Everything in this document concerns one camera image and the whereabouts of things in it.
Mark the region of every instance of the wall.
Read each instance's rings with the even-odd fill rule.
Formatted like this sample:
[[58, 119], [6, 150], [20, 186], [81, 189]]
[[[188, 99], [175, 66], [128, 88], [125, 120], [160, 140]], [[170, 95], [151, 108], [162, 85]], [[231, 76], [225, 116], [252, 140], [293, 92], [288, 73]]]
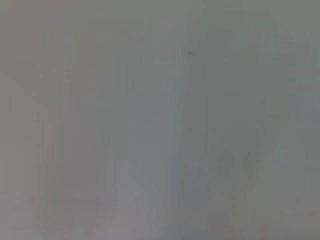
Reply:
[[319, 7], [3, 1], [1, 237], [317, 237]]

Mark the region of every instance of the white surface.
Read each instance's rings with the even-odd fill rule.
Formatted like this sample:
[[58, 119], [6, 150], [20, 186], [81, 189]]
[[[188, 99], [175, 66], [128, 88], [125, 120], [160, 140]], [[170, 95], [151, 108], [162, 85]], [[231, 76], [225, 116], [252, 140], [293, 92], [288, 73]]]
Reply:
[[2, 1], [1, 239], [320, 237], [319, 9]]

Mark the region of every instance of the gray wall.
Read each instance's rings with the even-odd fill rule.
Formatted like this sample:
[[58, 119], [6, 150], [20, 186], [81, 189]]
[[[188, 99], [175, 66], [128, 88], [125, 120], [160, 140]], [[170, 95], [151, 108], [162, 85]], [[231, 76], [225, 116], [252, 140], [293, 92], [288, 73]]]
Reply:
[[0, 9], [3, 239], [320, 236], [320, 3]]

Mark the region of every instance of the light gray background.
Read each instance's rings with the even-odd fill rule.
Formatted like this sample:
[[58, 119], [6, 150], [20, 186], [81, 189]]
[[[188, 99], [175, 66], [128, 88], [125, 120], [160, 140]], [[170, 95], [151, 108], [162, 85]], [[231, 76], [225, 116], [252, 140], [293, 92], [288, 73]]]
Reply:
[[319, 237], [319, 10], [2, 1], [1, 239]]

